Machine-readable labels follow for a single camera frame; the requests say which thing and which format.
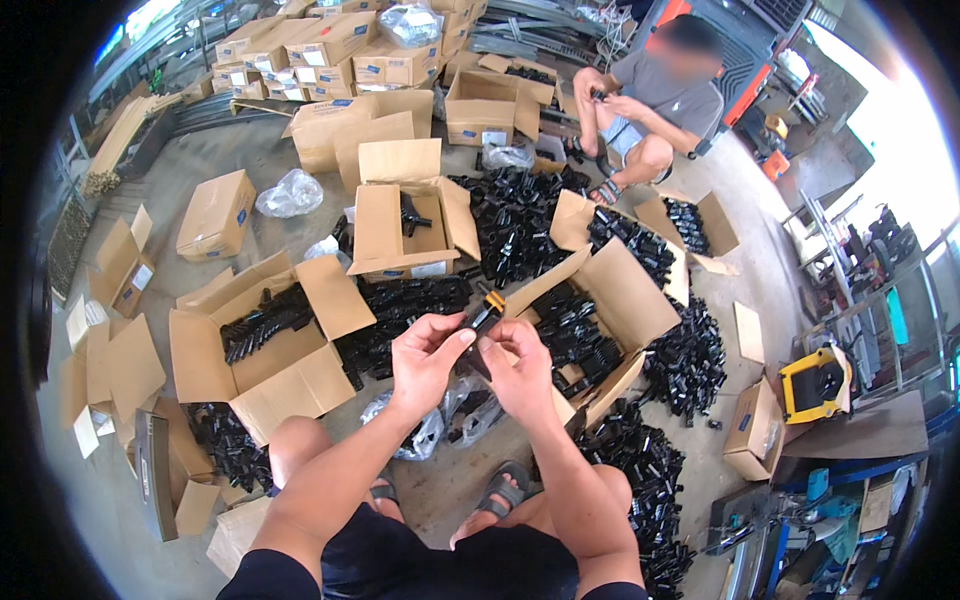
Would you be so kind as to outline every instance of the gray t-shirt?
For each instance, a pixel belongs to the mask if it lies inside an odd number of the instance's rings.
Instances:
[[[630,89],[625,94],[652,108],[672,125],[701,139],[711,137],[723,112],[723,96],[710,81],[680,83],[666,72],[663,64],[639,50],[610,67],[610,74]],[[641,135],[650,130],[632,121]]]

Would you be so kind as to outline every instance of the man's left hand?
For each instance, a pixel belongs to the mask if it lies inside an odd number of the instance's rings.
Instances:
[[[472,329],[457,327],[464,313],[423,315],[394,340],[394,395],[389,406],[411,426],[440,404],[453,363],[476,339]]]
[[[639,100],[619,94],[608,94],[603,103],[613,114],[631,121],[641,121],[652,111]]]

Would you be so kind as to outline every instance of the yellow machine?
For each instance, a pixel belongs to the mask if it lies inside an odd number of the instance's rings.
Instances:
[[[780,369],[786,424],[830,419],[850,412],[853,371],[843,350],[836,346],[816,352]]]

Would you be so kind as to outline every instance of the man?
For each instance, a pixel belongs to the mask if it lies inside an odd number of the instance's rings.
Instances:
[[[478,347],[504,410],[527,432],[544,493],[524,501],[529,478],[509,461],[452,551],[427,548],[403,524],[381,470],[440,403],[454,361],[474,341],[472,330],[456,331],[463,318],[425,315],[394,340],[390,403],[342,442],[312,419],[281,424],[270,444],[281,491],[220,600],[319,598],[321,588],[337,599],[646,600],[626,518],[630,484],[615,468],[591,467],[567,436],[550,393],[550,354],[524,321],[501,321]]]
[[[681,14],[657,29],[649,50],[615,62],[610,73],[592,67],[577,72],[581,135],[571,148],[597,157],[599,133],[622,159],[622,168],[590,190],[591,200],[613,204],[632,183],[663,180],[674,152],[693,152],[713,135],[724,103],[710,80],[722,64],[720,34],[704,19]],[[591,97],[597,90],[606,94],[603,101]]]

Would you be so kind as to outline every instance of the clear plastic bag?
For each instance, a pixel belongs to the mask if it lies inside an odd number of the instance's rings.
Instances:
[[[455,448],[472,446],[504,415],[500,400],[478,375],[457,379],[444,394],[444,427],[447,440]]]
[[[327,235],[325,239],[320,240],[308,248],[307,251],[303,253],[303,260],[310,260],[311,258],[323,256],[324,254],[336,254],[337,260],[340,261],[340,266],[344,268],[344,273],[350,268],[350,265],[353,264],[350,257],[340,251],[337,238],[332,235]]]
[[[426,2],[398,4],[376,19],[377,29],[401,48],[420,48],[440,39],[444,18],[430,10]]]
[[[367,408],[363,409],[360,421],[365,425],[369,423],[390,402],[393,395],[393,390],[387,390],[374,398],[367,405]],[[440,410],[435,408],[414,428],[413,433],[400,444],[400,448],[394,453],[394,458],[402,461],[425,461],[433,454],[433,449],[437,447],[437,442],[440,441],[440,436],[443,434],[444,418],[441,416]]]
[[[529,139],[517,136],[512,146],[483,145],[483,166],[485,169],[500,169],[502,167],[520,167],[532,169],[536,150],[534,143]]]
[[[303,169],[294,169],[261,192],[253,204],[268,217],[296,217],[313,212],[324,201],[324,189]]]

